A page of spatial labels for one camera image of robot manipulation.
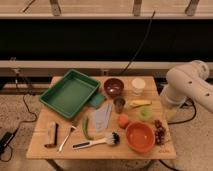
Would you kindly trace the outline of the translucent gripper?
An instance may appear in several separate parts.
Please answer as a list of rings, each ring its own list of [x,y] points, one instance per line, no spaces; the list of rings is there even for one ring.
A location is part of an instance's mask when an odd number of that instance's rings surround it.
[[[168,99],[167,97],[162,97],[161,101],[165,118],[167,121],[170,121],[177,113],[177,110],[180,108],[180,104],[176,101]]]

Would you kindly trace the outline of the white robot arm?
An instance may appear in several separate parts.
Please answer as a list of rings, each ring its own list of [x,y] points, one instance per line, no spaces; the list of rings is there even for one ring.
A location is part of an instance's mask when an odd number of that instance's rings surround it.
[[[213,85],[206,82],[209,74],[208,65],[200,60],[177,65],[167,72],[167,84],[160,93],[167,121],[188,98],[213,113]]]

